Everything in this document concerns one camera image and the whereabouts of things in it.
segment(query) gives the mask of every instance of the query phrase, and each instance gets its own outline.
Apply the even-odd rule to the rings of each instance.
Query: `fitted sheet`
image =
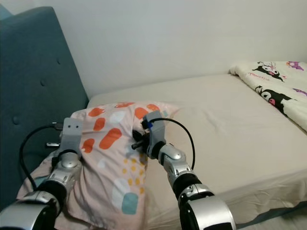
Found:
[[[174,119],[194,139],[195,173],[226,201],[237,224],[307,200],[306,133],[238,77],[204,76],[104,93],[88,107],[142,100],[181,106]],[[165,137],[192,162],[180,127],[168,124]],[[149,161],[145,184],[148,229],[180,229],[176,198],[157,161]]]

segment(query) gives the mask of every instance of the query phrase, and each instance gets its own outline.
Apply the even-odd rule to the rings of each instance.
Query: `pillow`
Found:
[[[132,130],[144,133],[142,118],[159,110],[171,117],[177,107],[165,103],[117,103],[77,111],[83,120],[83,168],[67,200],[68,212],[106,229],[143,229],[147,156],[132,150]]]

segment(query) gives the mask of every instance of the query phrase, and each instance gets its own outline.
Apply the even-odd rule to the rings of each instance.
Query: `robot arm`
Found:
[[[0,213],[0,229],[53,230],[67,194],[81,171],[82,122],[66,118],[51,175],[33,192]]]
[[[166,143],[164,122],[151,122],[156,118],[161,118],[158,111],[144,117],[142,125],[149,129],[149,136],[145,134],[145,139],[149,138],[149,141],[140,141],[132,147],[136,148],[143,143],[148,157],[157,159],[164,167],[178,200],[182,229],[235,230],[236,225],[226,203],[200,182],[188,165],[185,154]]]

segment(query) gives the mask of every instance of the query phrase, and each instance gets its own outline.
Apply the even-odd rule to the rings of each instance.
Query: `cartoon print blanket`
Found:
[[[230,72],[307,131],[307,63],[246,62]]]

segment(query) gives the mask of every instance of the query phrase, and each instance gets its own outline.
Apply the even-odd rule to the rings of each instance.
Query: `black cable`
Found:
[[[192,145],[193,161],[192,161],[192,167],[191,168],[193,170],[194,169],[194,165],[195,165],[195,147],[194,147],[194,142],[193,142],[192,136],[191,136],[190,132],[187,130],[187,128],[185,128],[184,125],[179,123],[178,121],[170,119],[170,118],[162,118],[162,117],[161,118],[155,118],[155,119],[150,120],[149,122],[153,123],[155,121],[170,121],[170,122],[174,122],[174,123],[176,123],[177,125],[179,125],[180,127],[182,127],[186,131],[186,133],[188,134],[188,136],[190,138],[191,145]]]
[[[43,130],[43,129],[45,129],[45,128],[54,128],[54,127],[55,127],[55,123],[54,123],[54,124],[50,124],[50,125],[46,125],[46,126],[41,126],[41,127],[37,128],[37,129],[33,130],[31,133],[29,133],[29,134],[25,137],[25,139],[23,140],[23,142],[22,142],[22,144],[21,144],[21,146],[20,146],[20,148],[19,148],[19,163],[20,163],[20,166],[21,166],[21,168],[23,169],[25,175],[27,176],[27,178],[28,178],[29,181],[31,182],[31,185],[32,185],[32,187],[33,187],[33,190],[36,190],[36,189],[37,189],[37,186],[36,186],[36,184],[35,184],[35,182],[34,182],[32,176],[31,176],[31,174],[29,173],[29,171],[28,171],[28,169],[27,169],[27,167],[25,166],[25,163],[24,163],[24,146],[25,146],[25,144],[27,143],[27,141],[29,140],[29,138],[30,138],[33,134],[35,134],[35,133],[37,133],[38,131]]]

